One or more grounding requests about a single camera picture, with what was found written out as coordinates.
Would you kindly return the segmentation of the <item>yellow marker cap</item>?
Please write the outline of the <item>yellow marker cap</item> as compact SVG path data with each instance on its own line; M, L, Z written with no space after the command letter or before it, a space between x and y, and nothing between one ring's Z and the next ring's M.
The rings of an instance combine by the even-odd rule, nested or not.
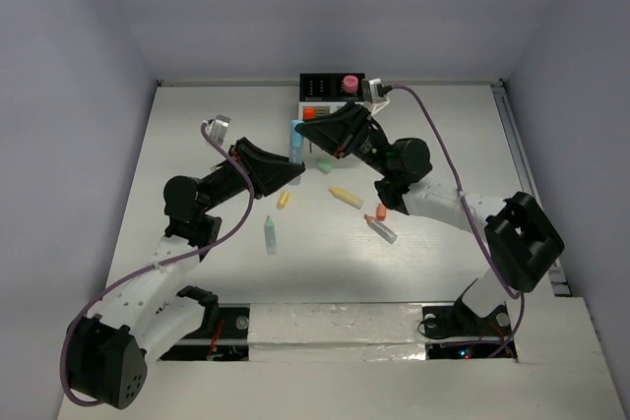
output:
M288 203L289 197L290 193L288 191L282 192L277 203L277 208L280 210L284 209Z

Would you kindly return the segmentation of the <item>black orange capped highlighter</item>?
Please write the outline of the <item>black orange capped highlighter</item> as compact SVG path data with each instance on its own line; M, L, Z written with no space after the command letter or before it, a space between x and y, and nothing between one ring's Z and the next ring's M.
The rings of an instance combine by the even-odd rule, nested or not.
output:
M304 108L302 119L303 120L311 120L315 118L315 110L313 108Z

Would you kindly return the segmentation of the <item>blue pastel highlighter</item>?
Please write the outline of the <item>blue pastel highlighter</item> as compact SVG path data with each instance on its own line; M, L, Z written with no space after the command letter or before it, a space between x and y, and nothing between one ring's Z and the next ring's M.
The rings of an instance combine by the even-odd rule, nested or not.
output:
M303 136L301 140L293 140L291 137L289 137L288 159L291 163L299 164L299 165L303 164L303 147L304 147Z

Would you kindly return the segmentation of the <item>pink capped glue bottle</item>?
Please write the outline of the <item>pink capped glue bottle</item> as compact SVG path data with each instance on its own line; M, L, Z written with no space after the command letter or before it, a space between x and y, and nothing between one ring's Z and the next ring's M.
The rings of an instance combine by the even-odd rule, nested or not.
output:
M342 80L342 89L346 94L357 94L359 89L359 78L355 75L344 76Z

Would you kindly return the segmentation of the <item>yellow pastel highlighter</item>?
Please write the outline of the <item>yellow pastel highlighter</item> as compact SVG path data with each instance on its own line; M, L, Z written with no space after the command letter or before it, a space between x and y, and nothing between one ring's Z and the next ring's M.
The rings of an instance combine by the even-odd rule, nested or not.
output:
M364 204L364 201L358 196L342 189L339 187L330 187L329 192L331 195L337 200L357 209L361 210Z

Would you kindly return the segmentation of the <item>orange marker cap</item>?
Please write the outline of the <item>orange marker cap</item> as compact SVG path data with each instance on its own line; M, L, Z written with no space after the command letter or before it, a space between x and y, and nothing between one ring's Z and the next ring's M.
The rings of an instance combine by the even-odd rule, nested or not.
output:
M379 204L376 209L376 218L379 221L384 221L387 218L388 209L383 205Z

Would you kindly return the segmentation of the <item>orange pastel highlighter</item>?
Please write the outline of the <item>orange pastel highlighter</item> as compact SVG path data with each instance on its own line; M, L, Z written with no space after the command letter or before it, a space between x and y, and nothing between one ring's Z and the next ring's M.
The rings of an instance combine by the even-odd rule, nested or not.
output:
M377 217L365 214L364 219L369 228L371 228L374 232L376 232L381 238L387 241L389 244L394 244L398 235L391 230L387 225L385 225L381 220Z

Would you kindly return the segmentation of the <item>blue marker cap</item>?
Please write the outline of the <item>blue marker cap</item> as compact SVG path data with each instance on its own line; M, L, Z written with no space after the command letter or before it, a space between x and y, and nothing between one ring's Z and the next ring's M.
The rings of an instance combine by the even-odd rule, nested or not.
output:
M302 136L298 132L297 127L303 123L302 120L292 120L290 125L290 136L293 140L301 140Z

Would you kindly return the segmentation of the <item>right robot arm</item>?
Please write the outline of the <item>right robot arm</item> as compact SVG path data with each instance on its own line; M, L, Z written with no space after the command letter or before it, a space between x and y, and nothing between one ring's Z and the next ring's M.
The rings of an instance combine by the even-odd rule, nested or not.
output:
M436 338L479 331L511 297L532 292L565 250L565 243L536 199L525 192L509 198L468 194L457 181L449 187L429 174L428 144L420 138L389 142L368 109L347 103L331 115L295 127L329 155L349 155L381 174L374 186L388 209L421 216L471 233L488 258L487 272L471 283L444 315L425 324Z

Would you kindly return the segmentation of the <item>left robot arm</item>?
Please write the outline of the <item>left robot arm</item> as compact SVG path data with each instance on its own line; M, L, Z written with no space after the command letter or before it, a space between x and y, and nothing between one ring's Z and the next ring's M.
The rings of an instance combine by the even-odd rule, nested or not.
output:
M127 408L150 365L178 340L220 332L217 295L185 284L187 274L241 229L256 200L305 170L245 138L229 150L207 142L223 161L204 177L176 175L166 182L168 225L148 262L105 287L67 328L60 381L78 406Z

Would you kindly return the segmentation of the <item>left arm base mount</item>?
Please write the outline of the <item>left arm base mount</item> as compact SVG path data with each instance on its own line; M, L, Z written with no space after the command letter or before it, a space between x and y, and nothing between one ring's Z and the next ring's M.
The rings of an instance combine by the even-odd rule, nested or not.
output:
M195 300L204 308L196 329L177 341L160 361L237 362L249 359L250 305L223 305L213 292L186 286L180 298Z

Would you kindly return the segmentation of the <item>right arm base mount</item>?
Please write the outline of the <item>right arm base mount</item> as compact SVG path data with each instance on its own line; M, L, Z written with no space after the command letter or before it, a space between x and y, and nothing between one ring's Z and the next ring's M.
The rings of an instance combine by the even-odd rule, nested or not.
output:
M416 331L426 340L429 360L518 359L505 301L479 316L461 297L423 305Z

